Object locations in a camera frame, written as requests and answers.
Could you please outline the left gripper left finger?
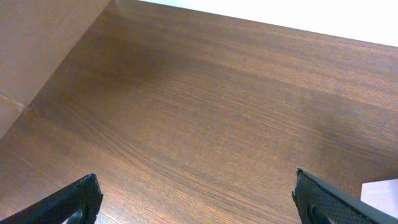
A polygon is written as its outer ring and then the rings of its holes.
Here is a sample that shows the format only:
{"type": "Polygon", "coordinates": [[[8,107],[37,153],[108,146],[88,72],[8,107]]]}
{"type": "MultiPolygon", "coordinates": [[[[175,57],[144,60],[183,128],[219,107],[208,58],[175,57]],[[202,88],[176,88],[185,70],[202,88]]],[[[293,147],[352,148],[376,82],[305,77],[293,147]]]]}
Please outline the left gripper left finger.
{"type": "Polygon", "coordinates": [[[1,223],[94,223],[103,194],[95,174],[88,174],[1,223]]]}

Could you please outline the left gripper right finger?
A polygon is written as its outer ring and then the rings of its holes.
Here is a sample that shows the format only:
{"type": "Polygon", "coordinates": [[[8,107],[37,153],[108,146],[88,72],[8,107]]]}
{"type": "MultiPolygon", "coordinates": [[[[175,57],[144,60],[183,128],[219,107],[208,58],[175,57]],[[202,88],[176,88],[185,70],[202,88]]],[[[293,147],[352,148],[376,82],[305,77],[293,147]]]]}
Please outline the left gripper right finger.
{"type": "Polygon", "coordinates": [[[292,198],[304,224],[397,224],[397,218],[302,169],[297,169],[292,198]]]}

